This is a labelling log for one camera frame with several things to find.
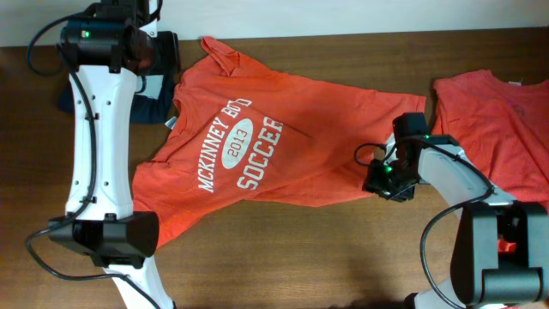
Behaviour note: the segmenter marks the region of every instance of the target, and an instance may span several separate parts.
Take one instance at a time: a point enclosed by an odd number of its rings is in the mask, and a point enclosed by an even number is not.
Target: shirt neckline
[[[503,93],[511,94],[531,94],[549,90],[549,80],[544,80],[534,85],[514,85],[512,83],[503,82],[495,77],[491,70],[483,70],[482,76],[497,90]]]

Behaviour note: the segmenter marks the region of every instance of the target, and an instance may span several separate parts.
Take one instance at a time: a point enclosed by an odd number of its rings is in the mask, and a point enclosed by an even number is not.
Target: orange t-shirt
[[[549,209],[549,81],[520,86],[489,70],[435,82],[433,134],[450,134],[492,182]]]
[[[202,47],[209,56],[175,90],[181,116],[134,177],[136,210],[160,218],[159,246],[243,199],[320,206],[367,196],[353,151],[385,142],[395,117],[425,108],[416,95],[275,72],[213,38]]]

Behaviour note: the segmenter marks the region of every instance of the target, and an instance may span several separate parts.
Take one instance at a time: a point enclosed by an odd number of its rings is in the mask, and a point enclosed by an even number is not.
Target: wooden table
[[[546,28],[527,28],[227,43],[273,70],[427,96],[426,115],[432,121],[436,79],[490,69],[506,82],[541,82],[549,74],[547,39]],[[181,42],[180,48],[185,68],[205,55],[198,41]],[[0,307],[122,308],[112,282],[58,280],[25,251],[25,237],[63,213],[74,120],[56,108],[67,75],[32,74],[24,53],[20,47],[0,49]],[[59,63],[51,47],[37,49],[34,61],[51,70]],[[131,173],[167,134],[164,125],[131,125]],[[383,309],[383,302],[428,288],[419,236],[444,207],[430,186],[418,188],[408,203],[367,198],[308,209],[240,202],[208,215],[162,247],[157,264],[178,308],[327,308],[358,301],[355,307]],[[453,216],[445,218],[431,234],[430,266],[437,280],[449,274],[456,223]],[[87,258],[49,241],[36,246],[65,273],[99,271]]]

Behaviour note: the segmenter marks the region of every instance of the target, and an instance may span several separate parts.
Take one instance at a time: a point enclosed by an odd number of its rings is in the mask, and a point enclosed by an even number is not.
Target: fabric
[[[368,196],[353,151],[385,142],[395,117],[425,109],[416,95],[272,71],[213,38],[202,47],[209,56],[176,86],[181,116],[134,177],[136,210],[160,218],[159,246],[243,199],[323,206]]]
[[[549,209],[549,81],[520,86],[479,70],[435,82],[433,134],[450,134],[494,184]]]
[[[173,92],[175,90],[173,76],[171,74],[148,76],[147,80],[145,92],[134,95],[131,104],[130,123],[164,124],[172,108]]]

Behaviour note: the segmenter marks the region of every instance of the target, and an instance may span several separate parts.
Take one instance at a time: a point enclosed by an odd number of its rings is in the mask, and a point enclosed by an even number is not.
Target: red t-shirt
[[[492,182],[549,208],[549,81],[520,86],[489,70],[435,83],[433,134],[450,134]]]
[[[213,38],[202,47],[209,56],[175,90],[181,116],[134,177],[136,210],[160,218],[159,246],[243,199],[321,206],[367,196],[353,151],[385,142],[395,117],[425,108],[416,95],[272,71]]]

